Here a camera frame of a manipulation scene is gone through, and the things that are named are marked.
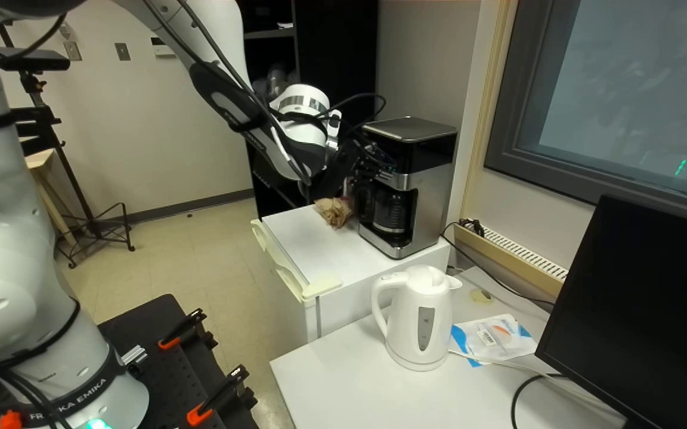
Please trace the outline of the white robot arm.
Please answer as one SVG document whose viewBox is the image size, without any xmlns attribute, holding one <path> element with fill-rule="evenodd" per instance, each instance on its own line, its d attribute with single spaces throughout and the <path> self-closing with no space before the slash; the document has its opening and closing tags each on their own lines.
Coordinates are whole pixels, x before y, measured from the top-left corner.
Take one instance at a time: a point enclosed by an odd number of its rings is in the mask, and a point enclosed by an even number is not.
<svg viewBox="0 0 687 429">
<path fill-rule="evenodd" d="M 83 0 L 0 0 L 0 26 L 64 20 Z M 280 177 L 312 183 L 339 155 L 342 106 L 312 83 L 259 96 L 238 0 L 114 0 L 182 62 L 197 93 Z M 61 195 L 29 170 L 0 77 L 0 429 L 144 429 L 151 390 L 131 375 L 57 269 Z"/>
</svg>

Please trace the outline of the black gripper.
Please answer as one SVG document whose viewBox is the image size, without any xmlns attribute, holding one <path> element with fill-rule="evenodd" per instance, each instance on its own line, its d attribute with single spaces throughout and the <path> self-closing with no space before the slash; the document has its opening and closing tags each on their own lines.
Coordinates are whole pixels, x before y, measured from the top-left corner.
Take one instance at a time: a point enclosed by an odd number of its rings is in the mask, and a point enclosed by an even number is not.
<svg viewBox="0 0 687 429">
<path fill-rule="evenodd" d="M 372 144 L 354 138 L 326 173 L 323 194 L 328 198 L 358 198 L 372 182 L 376 173 Z"/>
</svg>

